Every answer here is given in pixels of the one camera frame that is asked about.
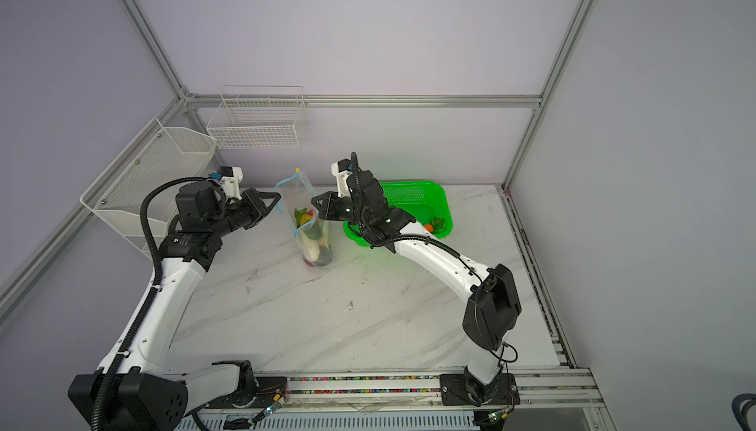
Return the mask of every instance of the plastic bag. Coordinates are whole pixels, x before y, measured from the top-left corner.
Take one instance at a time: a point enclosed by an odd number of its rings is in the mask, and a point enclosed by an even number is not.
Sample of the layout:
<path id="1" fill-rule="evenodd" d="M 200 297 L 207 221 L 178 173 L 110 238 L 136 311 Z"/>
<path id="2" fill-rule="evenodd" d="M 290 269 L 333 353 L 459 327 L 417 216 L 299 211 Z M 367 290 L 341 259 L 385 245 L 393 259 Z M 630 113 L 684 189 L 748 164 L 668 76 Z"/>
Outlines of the plastic bag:
<path id="1" fill-rule="evenodd" d="M 293 177 L 279 181 L 274 189 L 281 196 L 278 211 L 294 231 L 302 258 L 310 266 L 327 266 L 331 261 L 330 223 L 317 218 L 311 200 L 317 194 L 299 169 Z"/>

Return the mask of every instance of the white wire basket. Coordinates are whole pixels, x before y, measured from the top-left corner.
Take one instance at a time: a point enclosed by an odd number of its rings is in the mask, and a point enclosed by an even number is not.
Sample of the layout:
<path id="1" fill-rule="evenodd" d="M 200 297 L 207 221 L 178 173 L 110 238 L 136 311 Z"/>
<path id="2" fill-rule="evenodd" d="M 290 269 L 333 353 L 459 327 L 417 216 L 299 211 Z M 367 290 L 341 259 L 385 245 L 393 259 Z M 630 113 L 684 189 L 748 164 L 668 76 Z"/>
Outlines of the white wire basket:
<path id="1" fill-rule="evenodd" d="M 299 147 L 307 128 L 299 86 L 221 86 L 207 133 L 222 149 Z"/>
<path id="2" fill-rule="evenodd" d="M 82 194 L 80 201 L 131 245 L 149 256 L 139 220 L 147 194 L 167 181 L 202 174 L 213 159 L 217 141 L 208 135 L 181 127 L 164 127 L 153 119 L 144 131 L 154 132 L 126 167 L 108 185 L 110 167 Z M 167 234 L 176 214 L 175 197 L 181 185 L 168 188 L 150 203 L 147 219 L 157 244 Z"/>

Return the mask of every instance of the wire basket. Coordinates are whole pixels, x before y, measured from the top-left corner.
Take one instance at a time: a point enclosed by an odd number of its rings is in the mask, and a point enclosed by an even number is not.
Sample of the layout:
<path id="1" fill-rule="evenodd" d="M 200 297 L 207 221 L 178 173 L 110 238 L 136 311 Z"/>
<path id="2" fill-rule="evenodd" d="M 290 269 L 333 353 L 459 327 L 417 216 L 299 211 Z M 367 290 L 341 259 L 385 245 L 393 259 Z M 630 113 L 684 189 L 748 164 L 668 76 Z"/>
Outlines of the wire basket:
<path id="1" fill-rule="evenodd" d="M 154 134 L 135 156 L 124 162 L 126 168 L 115 181 L 107 185 L 104 179 L 111 171 L 106 169 L 80 198 L 84 206 L 147 256 L 149 251 L 139 220 L 142 201 L 166 181 L 205 171 L 217 147 L 213 137 L 188 128 L 164 127 L 157 119 L 143 131 L 150 127 Z M 147 219 L 158 245 L 176 214 L 175 197 L 180 187 L 168 188 L 150 202 Z"/>
<path id="2" fill-rule="evenodd" d="M 221 86 L 207 133 L 222 149 L 299 147 L 308 123 L 299 86 Z"/>

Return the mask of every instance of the green basket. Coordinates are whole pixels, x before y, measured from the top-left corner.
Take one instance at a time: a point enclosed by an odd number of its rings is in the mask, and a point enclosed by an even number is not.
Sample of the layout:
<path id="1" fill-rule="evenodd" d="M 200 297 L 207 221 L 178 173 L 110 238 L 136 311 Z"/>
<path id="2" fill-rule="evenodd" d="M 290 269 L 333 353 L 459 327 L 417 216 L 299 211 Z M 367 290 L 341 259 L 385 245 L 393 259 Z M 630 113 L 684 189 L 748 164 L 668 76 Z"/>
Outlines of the green basket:
<path id="1" fill-rule="evenodd" d="M 444 227 L 433 231 L 436 237 L 447 237 L 454 227 L 446 202 L 446 192 L 438 183 L 432 181 L 388 181 L 380 184 L 383 195 L 389 200 L 390 206 L 396 206 L 414 216 L 424 225 L 433 218 L 444 218 Z M 354 240 L 358 245 L 368 247 L 369 244 L 361 237 L 357 237 L 344 223 L 346 237 Z"/>

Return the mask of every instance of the white marble table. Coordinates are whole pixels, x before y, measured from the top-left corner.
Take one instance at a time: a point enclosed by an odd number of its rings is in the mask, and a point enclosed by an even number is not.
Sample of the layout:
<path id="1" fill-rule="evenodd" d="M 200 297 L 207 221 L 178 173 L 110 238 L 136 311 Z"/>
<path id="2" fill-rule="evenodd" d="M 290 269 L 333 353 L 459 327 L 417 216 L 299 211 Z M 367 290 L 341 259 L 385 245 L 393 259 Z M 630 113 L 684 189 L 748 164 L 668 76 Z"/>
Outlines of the white marble table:
<path id="1" fill-rule="evenodd" d="M 454 229 L 444 241 L 515 276 L 523 312 L 510 368 L 559 360 L 493 185 L 445 187 Z M 440 280 L 388 249 L 359 247 L 334 223 L 334 260 L 307 267 L 277 212 L 223 238 L 171 344 L 171 373 L 247 359 L 255 371 L 460 368 L 477 347 L 462 331 L 464 304 Z"/>

